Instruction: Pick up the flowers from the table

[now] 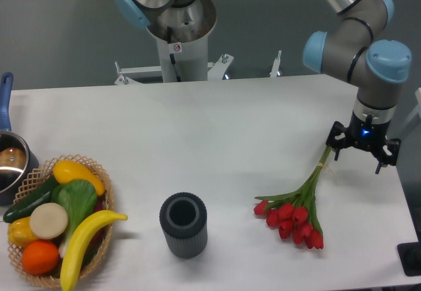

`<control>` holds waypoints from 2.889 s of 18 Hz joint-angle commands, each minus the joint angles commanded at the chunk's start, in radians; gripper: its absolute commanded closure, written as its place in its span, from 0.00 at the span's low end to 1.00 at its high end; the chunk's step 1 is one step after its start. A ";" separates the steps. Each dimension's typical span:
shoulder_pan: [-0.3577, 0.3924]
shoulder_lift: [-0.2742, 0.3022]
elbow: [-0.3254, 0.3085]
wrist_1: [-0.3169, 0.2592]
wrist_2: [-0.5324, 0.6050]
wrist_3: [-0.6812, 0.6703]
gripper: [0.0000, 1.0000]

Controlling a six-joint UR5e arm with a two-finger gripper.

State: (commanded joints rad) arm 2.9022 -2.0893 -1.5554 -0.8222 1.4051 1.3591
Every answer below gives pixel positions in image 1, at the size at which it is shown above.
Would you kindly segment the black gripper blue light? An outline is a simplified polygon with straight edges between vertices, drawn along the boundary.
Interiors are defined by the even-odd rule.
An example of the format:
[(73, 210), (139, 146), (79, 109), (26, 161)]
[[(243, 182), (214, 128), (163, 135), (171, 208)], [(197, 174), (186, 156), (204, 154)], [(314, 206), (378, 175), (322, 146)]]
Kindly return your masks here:
[(339, 121), (335, 121), (328, 134), (326, 145), (330, 146), (335, 153), (337, 161), (342, 149), (355, 147), (364, 151), (379, 151), (378, 165), (375, 174), (379, 174), (381, 168), (395, 166), (399, 157), (401, 139), (386, 139), (387, 129), (391, 120), (379, 123), (374, 115), (357, 115), (353, 111), (348, 127)]

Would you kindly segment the silver robot base column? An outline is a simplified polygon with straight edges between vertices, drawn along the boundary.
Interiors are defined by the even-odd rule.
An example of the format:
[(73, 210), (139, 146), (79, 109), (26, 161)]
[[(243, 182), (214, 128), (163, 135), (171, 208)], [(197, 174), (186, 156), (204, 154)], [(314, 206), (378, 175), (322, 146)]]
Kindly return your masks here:
[(114, 0), (133, 26), (155, 39), (164, 82), (208, 78), (208, 38), (216, 25), (211, 0)]

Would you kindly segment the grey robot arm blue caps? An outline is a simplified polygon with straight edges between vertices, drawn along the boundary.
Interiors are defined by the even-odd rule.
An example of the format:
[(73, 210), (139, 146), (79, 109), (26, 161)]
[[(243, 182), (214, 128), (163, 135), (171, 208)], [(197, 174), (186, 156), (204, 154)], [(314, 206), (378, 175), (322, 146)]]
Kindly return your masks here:
[(341, 20), (332, 34), (315, 32), (303, 63), (357, 87), (348, 126), (336, 121), (326, 145), (335, 153), (354, 147), (371, 153), (378, 168), (397, 163), (401, 141), (387, 138), (399, 96), (409, 77), (412, 54), (403, 43), (380, 40), (394, 14), (392, 0), (327, 0)]

